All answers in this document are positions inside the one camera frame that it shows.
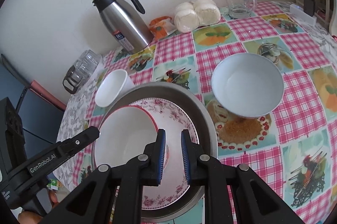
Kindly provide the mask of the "red rimmed white bowl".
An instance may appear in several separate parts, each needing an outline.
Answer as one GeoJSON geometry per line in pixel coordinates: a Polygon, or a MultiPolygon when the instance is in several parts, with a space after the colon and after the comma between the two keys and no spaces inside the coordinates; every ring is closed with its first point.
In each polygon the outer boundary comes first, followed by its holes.
{"type": "Polygon", "coordinates": [[[109,114],[99,127],[94,143],[93,164],[120,166],[143,153],[147,144],[156,140],[162,120],[138,105],[120,107],[109,114]]]}

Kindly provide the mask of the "large steel plate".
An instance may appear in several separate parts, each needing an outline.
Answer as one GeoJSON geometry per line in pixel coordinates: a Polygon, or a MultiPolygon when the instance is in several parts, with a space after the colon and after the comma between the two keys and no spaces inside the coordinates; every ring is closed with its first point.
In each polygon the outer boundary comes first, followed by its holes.
{"type": "MultiPolygon", "coordinates": [[[[217,157],[217,134],[207,109],[194,94],[177,84],[153,82],[138,85],[118,99],[104,118],[118,107],[128,106],[138,100],[152,97],[165,99],[179,106],[193,122],[199,139],[198,144],[202,146],[203,151],[217,157]]],[[[155,210],[142,208],[142,221],[160,223],[180,217],[193,208],[204,193],[203,186],[189,186],[187,192],[180,199],[167,207],[155,210]]]]}

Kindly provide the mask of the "pink floral plate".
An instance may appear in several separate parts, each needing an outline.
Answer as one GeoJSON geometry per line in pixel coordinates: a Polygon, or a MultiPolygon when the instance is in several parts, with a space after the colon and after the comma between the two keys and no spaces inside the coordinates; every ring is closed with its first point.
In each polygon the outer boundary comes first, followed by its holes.
{"type": "Polygon", "coordinates": [[[187,129],[191,140],[198,143],[198,135],[193,122],[176,104],[160,98],[147,98],[129,105],[138,105],[154,113],[163,122],[166,132],[166,149],[163,175],[160,186],[143,189],[142,207],[155,210],[167,207],[184,195],[189,189],[185,179],[182,159],[181,132],[187,129]]]}

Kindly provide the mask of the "pale blue round bowl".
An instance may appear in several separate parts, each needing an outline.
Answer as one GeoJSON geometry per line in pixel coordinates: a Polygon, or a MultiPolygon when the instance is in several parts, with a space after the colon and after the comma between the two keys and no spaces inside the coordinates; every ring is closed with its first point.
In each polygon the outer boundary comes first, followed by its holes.
{"type": "Polygon", "coordinates": [[[226,110],[253,119],[269,114],[280,104],[284,81],[269,59],[254,53],[237,53],[216,66],[211,89],[226,110]]]}

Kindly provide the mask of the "pink checked fruit tablecloth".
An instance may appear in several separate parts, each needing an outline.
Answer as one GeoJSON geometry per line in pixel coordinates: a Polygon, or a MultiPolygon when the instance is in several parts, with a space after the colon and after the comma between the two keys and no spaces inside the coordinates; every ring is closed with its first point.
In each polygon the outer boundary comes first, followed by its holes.
{"type": "Polygon", "coordinates": [[[106,110],[94,96],[114,70],[125,69],[134,84],[178,84],[205,105],[225,164],[249,164],[305,223],[323,223],[336,206],[335,37],[292,15],[289,2],[260,2],[242,20],[229,17],[227,8],[221,15],[218,25],[175,32],[140,53],[110,52],[79,95],[84,125],[102,121],[106,110]],[[211,91],[217,64],[243,52],[269,58],[285,81],[281,104],[257,119],[230,114],[211,91]]]}

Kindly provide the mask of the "grey floral tablecloth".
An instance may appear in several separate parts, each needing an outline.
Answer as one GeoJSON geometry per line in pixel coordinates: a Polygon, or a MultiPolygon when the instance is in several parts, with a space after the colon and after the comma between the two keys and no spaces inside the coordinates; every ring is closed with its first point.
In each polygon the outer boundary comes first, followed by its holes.
{"type": "MultiPolygon", "coordinates": [[[[102,116],[93,116],[96,107],[94,97],[106,73],[106,68],[96,71],[92,78],[71,96],[60,124],[57,141],[70,139],[92,125],[98,126],[102,116]]],[[[68,190],[74,190],[93,171],[91,152],[90,144],[53,171],[68,190]]]]}

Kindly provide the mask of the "square white ceramic bowl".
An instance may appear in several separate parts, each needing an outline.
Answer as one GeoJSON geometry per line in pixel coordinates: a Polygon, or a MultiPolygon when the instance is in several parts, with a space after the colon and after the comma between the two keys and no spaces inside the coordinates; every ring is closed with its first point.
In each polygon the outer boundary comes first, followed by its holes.
{"type": "Polygon", "coordinates": [[[95,103],[101,108],[108,107],[134,87],[135,84],[126,70],[114,70],[100,84],[95,95],[95,103]]]}

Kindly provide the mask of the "upturned clear drinking glasses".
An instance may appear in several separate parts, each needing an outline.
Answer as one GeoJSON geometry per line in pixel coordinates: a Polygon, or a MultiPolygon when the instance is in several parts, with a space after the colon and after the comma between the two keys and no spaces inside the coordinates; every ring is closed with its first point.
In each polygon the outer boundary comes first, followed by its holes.
{"type": "Polygon", "coordinates": [[[94,51],[88,49],[80,55],[74,66],[76,70],[79,70],[86,78],[89,78],[101,60],[101,54],[96,54],[94,51]]]}

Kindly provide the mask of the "orange snack packet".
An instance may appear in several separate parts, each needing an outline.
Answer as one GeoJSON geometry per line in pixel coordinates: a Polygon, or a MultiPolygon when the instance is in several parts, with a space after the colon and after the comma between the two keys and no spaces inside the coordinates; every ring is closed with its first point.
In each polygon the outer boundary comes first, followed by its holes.
{"type": "Polygon", "coordinates": [[[173,24],[172,17],[161,16],[150,22],[149,30],[153,34],[155,40],[160,40],[176,32],[177,28],[173,24]]]}

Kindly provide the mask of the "stainless steel thermos jug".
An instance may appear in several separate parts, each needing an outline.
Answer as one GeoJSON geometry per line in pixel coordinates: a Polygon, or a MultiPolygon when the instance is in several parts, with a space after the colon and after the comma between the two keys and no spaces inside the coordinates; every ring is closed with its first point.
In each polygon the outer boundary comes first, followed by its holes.
{"type": "Polygon", "coordinates": [[[141,18],[145,9],[139,0],[93,0],[92,3],[109,33],[129,54],[151,44],[154,36],[141,18]]]}

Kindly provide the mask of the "white power strip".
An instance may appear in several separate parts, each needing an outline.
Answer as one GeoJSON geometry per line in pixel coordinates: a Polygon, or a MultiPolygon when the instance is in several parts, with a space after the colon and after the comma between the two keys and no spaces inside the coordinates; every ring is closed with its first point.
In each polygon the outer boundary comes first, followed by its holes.
{"type": "Polygon", "coordinates": [[[290,5],[290,13],[311,26],[316,25],[316,17],[308,15],[304,12],[303,8],[296,4],[290,5]]]}

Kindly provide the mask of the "bag of white buns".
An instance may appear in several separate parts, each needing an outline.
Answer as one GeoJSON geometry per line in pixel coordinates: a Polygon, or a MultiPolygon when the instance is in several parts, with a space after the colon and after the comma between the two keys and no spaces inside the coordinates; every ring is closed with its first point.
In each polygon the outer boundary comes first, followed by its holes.
{"type": "Polygon", "coordinates": [[[179,32],[191,32],[198,27],[216,24],[221,20],[219,8],[213,0],[184,2],[176,6],[174,24],[179,32]]]}

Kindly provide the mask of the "clear glass mug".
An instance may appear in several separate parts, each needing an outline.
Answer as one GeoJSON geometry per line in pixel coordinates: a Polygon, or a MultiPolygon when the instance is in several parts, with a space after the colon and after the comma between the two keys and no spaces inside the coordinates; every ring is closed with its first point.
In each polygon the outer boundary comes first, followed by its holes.
{"type": "Polygon", "coordinates": [[[257,0],[226,0],[228,14],[234,19],[248,18],[257,8],[257,0]]]}

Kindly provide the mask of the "black power adapter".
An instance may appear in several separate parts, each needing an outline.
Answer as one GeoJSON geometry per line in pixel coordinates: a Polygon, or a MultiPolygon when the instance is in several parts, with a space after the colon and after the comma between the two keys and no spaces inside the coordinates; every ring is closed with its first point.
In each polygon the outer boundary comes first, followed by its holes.
{"type": "Polygon", "coordinates": [[[315,0],[304,0],[303,11],[309,16],[314,16],[315,5],[316,5],[315,0]]]}

